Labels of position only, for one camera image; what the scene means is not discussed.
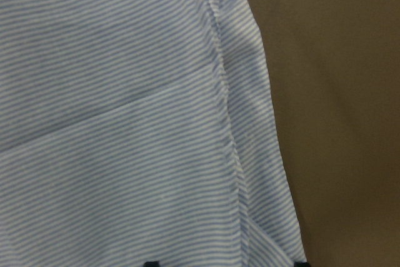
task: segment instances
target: shirt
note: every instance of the shirt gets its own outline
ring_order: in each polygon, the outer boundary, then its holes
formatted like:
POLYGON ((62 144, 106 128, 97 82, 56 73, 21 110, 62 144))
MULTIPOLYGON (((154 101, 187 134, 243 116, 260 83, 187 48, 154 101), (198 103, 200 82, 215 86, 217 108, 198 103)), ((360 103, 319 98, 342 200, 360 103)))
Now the shirt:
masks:
POLYGON ((305 261, 247 0, 1 0, 0 266, 305 261))

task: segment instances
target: brown surface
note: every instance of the brown surface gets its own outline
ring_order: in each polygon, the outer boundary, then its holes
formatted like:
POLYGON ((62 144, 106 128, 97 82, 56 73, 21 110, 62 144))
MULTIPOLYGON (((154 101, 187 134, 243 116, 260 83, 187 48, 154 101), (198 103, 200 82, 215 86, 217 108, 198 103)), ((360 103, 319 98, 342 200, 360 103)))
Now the brown surface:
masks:
POLYGON ((400 0, 249 0, 314 267, 400 266, 400 0))

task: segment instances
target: cloth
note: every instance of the cloth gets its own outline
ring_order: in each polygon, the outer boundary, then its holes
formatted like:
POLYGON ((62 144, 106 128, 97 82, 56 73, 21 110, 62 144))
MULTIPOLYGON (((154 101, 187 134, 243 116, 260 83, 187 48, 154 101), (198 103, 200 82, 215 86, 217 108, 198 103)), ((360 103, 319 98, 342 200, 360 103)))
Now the cloth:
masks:
POLYGON ((1 0, 0 266, 305 261, 246 0, 1 0))

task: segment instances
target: black object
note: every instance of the black object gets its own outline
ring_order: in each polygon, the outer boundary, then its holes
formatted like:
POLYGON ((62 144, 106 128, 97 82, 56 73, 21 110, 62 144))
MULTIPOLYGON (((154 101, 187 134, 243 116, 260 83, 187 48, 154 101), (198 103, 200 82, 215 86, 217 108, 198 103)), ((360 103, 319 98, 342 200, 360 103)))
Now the black object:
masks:
POLYGON ((160 267, 160 264, 158 262, 145 262, 143 267, 160 267))
POLYGON ((294 267, 311 267, 310 263, 300 263, 300 262, 295 262, 294 267))

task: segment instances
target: dark object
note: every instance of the dark object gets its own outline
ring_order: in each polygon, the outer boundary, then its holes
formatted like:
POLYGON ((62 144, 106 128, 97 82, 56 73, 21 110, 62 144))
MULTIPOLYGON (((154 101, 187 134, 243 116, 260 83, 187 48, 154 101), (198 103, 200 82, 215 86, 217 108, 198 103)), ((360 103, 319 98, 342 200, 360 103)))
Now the dark object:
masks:
POLYGON ((311 265, 307 262, 305 263, 295 262, 294 267, 311 267, 311 265))
POLYGON ((158 262, 145 262, 143 267, 160 267, 160 264, 158 262))

